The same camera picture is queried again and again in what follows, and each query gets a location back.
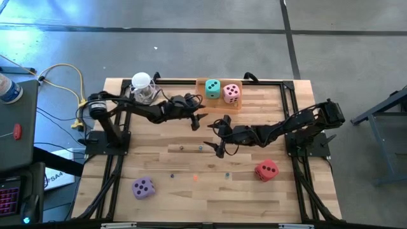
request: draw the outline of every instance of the white lid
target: white lid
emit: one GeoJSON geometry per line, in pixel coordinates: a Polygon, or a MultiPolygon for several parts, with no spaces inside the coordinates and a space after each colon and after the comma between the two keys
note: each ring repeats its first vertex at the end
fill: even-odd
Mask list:
{"type": "Polygon", "coordinates": [[[137,73],[132,78],[132,85],[136,89],[143,89],[150,85],[151,78],[147,73],[137,73]]]}

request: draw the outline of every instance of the red dice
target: red dice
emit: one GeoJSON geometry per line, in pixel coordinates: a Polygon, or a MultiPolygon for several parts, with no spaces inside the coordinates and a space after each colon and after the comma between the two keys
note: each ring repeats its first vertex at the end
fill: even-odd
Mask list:
{"type": "Polygon", "coordinates": [[[267,182],[273,177],[277,176],[279,173],[279,168],[277,165],[270,159],[261,162],[255,169],[254,172],[263,182],[267,182]]]}

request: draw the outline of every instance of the keyboard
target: keyboard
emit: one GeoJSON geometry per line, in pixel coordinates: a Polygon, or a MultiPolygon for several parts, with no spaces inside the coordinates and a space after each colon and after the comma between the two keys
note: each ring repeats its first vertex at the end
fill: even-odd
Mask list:
{"type": "Polygon", "coordinates": [[[17,214],[21,178],[0,179],[0,217],[17,214]]]}

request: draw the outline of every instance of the desk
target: desk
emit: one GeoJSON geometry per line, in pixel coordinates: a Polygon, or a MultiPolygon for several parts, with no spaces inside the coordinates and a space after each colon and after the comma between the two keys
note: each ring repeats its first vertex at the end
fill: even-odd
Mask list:
{"type": "MultiPolygon", "coordinates": [[[[104,90],[119,94],[121,82],[120,78],[108,78],[104,90]]],[[[315,104],[310,81],[297,80],[294,85],[300,109],[315,104]]],[[[193,85],[160,86],[168,97],[195,93],[193,85]]],[[[245,85],[242,94],[240,113],[230,115],[232,126],[272,125],[284,119],[279,88],[245,85]]],[[[108,109],[112,108],[114,104],[108,103],[108,109]]],[[[220,141],[206,125],[222,117],[223,114],[208,115],[200,120],[201,127],[193,132],[189,120],[155,125],[132,115],[132,138],[121,172],[114,220],[300,222],[293,166],[286,155],[284,138],[279,137],[265,148],[240,147],[236,155],[219,159],[203,141],[220,141]],[[280,174],[263,183],[255,178],[254,168],[267,158],[276,162],[280,174]],[[198,176],[197,181],[194,181],[194,175],[198,176]],[[143,176],[152,178],[156,194],[146,200],[136,200],[131,185],[143,176]]],[[[95,129],[102,130],[98,123],[95,129]]],[[[235,146],[227,147],[229,151],[235,150],[235,146]]],[[[329,165],[320,158],[309,160],[316,193],[326,207],[341,218],[329,165]]],[[[84,166],[73,217],[80,215],[100,190],[105,162],[106,156],[97,155],[84,166]]],[[[110,193],[106,197],[104,215],[109,207],[110,193]]],[[[307,212],[311,212],[307,195],[305,200],[307,212]]]]}

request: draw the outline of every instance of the purple dice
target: purple dice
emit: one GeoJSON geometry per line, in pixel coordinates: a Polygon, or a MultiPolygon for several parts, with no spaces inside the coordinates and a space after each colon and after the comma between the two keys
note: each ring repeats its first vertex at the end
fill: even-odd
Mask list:
{"type": "Polygon", "coordinates": [[[132,189],[137,200],[142,200],[155,193],[155,188],[150,177],[135,180],[132,189]]]}

